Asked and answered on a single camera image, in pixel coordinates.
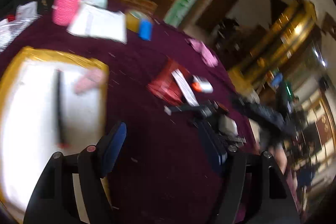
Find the table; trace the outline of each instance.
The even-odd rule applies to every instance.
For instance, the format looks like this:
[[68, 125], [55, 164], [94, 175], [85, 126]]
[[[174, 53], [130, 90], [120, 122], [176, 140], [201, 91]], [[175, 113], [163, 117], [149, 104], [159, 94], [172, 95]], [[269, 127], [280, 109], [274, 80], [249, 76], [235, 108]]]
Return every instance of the table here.
[[[109, 10], [125, 6], [109, 2]], [[119, 223], [204, 224], [219, 194], [222, 179], [211, 170], [196, 128], [187, 120], [191, 113], [168, 116], [165, 102], [147, 89], [166, 62], [176, 60], [191, 74], [206, 77], [212, 94], [196, 94], [223, 103], [254, 152], [254, 137], [246, 117], [232, 109], [229, 94], [234, 87], [222, 64], [207, 67], [189, 46], [188, 36], [164, 23], [155, 24], [152, 40], [143, 41], [127, 30], [126, 45], [114, 41], [75, 37], [66, 27], [52, 23], [51, 15], [38, 19], [0, 54], [0, 75], [23, 46], [74, 52], [97, 58], [109, 66], [106, 102], [108, 132], [117, 120], [127, 125], [127, 137], [113, 171], [108, 175], [111, 201]]]

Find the doorway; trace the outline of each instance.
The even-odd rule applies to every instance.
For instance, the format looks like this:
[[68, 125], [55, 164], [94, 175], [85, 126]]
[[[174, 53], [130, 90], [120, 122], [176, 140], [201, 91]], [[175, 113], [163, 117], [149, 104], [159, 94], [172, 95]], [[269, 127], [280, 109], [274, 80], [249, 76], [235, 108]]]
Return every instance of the doorway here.
[[238, 0], [213, 0], [197, 20], [196, 25], [211, 33]]

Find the pink cup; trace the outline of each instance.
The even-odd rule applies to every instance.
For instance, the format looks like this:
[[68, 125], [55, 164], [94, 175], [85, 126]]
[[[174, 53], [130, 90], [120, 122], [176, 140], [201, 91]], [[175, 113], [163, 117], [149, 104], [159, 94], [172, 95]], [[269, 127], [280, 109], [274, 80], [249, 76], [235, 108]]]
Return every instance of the pink cup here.
[[78, 10], [79, 0], [54, 0], [52, 20], [55, 24], [67, 26]]

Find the metal bolt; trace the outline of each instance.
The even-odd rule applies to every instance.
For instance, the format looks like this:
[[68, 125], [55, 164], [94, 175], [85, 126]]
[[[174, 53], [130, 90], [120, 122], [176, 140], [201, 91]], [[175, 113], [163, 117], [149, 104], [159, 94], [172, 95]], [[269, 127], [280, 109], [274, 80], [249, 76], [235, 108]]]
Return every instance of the metal bolt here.
[[272, 157], [272, 154], [270, 153], [270, 152], [268, 152], [268, 151], [265, 151], [264, 153], [263, 153], [263, 155], [266, 157], [266, 158], [271, 158]]
[[52, 157], [53, 157], [54, 159], [58, 159], [61, 155], [62, 155], [61, 152], [55, 152], [55, 153], [53, 153]]
[[96, 150], [96, 146], [95, 145], [90, 145], [90, 146], [88, 146], [87, 148], [86, 148], [86, 151], [88, 151], [88, 152], [93, 152], [93, 151], [95, 151]]
[[230, 152], [236, 152], [238, 150], [238, 147], [236, 147], [235, 145], [231, 144], [231, 145], [229, 145], [228, 150]]

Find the red bag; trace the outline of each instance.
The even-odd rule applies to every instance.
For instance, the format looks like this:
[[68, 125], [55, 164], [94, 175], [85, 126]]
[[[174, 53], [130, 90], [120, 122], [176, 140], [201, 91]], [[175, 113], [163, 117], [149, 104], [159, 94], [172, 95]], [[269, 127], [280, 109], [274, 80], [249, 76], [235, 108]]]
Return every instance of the red bag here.
[[172, 72], [179, 69], [184, 78], [190, 75], [186, 68], [179, 65], [176, 61], [168, 58], [167, 64], [159, 75], [147, 85], [147, 88], [155, 96], [165, 100], [169, 104], [179, 106], [182, 104], [182, 91], [174, 80]]

